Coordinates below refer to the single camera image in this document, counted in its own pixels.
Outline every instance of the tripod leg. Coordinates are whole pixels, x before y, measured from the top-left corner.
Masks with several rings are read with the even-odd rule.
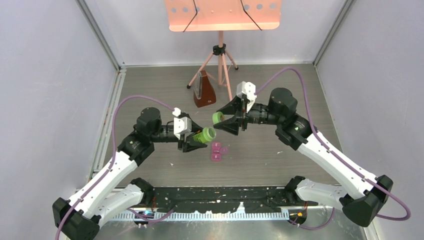
[[[187,88],[188,88],[188,89],[192,86],[193,82],[194,82],[194,81],[196,80],[196,78],[198,77],[199,72],[200,72],[200,71],[202,71],[202,70],[205,68],[206,64],[208,64],[208,63],[209,63],[209,61],[211,60],[211,58],[212,58],[212,56],[213,56],[213,55],[214,55],[214,52],[211,52],[211,53],[209,54],[209,56],[207,57],[206,61],[205,61],[205,62],[203,63],[203,65],[199,68],[199,70],[196,72],[196,74],[194,75],[194,77],[191,79],[190,83],[187,85]]]
[[[233,57],[231,56],[230,52],[228,50],[225,50],[225,54],[228,56],[231,63],[234,65],[235,70],[239,70],[239,67],[237,66],[236,62],[234,61]]]
[[[229,96],[229,100],[231,101],[233,99],[233,96],[231,95],[231,87],[230,87],[230,78],[228,77],[228,70],[227,70],[227,62],[225,59],[225,54],[221,55],[222,57],[222,62],[224,67],[224,73],[225,73],[225,78],[226,78],[226,87],[228,89],[228,96]]]
[[[223,55],[218,56],[218,85],[223,84]]]

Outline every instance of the wall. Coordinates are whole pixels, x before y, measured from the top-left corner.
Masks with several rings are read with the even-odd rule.
[[[347,156],[394,181],[409,221],[379,219],[381,239],[422,239],[424,2],[356,1],[318,72]],[[389,200],[382,214],[405,212]]]
[[[277,29],[230,31],[224,42],[239,64],[312,62],[344,2],[283,0]],[[170,31],[164,0],[87,3],[127,65],[201,64],[218,44],[215,31]]]
[[[1,239],[53,239],[87,182],[115,69],[74,0],[0,2]]]

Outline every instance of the music stand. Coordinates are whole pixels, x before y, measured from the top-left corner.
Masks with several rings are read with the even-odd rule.
[[[169,29],[173,32],[185,31],[218,31],[218,45],[213,46],[212,52],[199,68],[193,79],[188,83],[189,89],[198,73],[211,60],[218,56],[218,85],[228,89],[231,94],[228,70],[231,63],[236,70],[239,67],[226,49],[224,31],[233,30],[271,30],[280,25],[280,8],[282,0],[164,0],[168,13]],[[230,60],[227,68],[226,55]],[[224,68],[225,82],[222,79]]]

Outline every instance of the wooden floor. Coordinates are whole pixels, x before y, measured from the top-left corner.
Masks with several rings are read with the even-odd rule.
[[[259,88],[278,70],[287,65],[241,65],[236,71],[229,71],[233,94],[241,81],[252,82]],[[311,64],[293,65],[306,82],[311,114],[315,126],[334,146],[340,149],[334,125],[324,98],[316,71]],[[194,76],[198,66],[137,67],[128,68],[120,99],[130,95],[147,95],[178,107],[189,113],[202,127],[212,126],[212,114],[229,102],[226,88],[215,87],[217,102],[197,108],[193,102],[193,90],[186,86]],[[216,66],[207,66],[206,71],[217,76]],[[256,102],[267,104],[271,91],[285,87],[292,91],[298,100],[297,112],[306,117],[302,87],[294,72],[285,72],[268,85],[257,97]],[[156,107],[161,111],[162,122],[173,119],[171,111],[151,101],[133,99],[120,109],[116,119],[117,144],[131,131],[146,107]],[[155,143],[155,152],[133,173],[126,177],[120,187],[126,186],[134,178],[143,178],[153,186],[284,186],[290,178],[300,175],[313,181],[335,184],[336,181],[316,163],[281,143],[274,134],[275,126],[248,125],[246,131],[233,136],[217,130],[216,141],[228,146],[229,152],[221,162],[210,160],[211,148],[182,153],[176,143]],[[112,156],[112,142],[106,159]]]

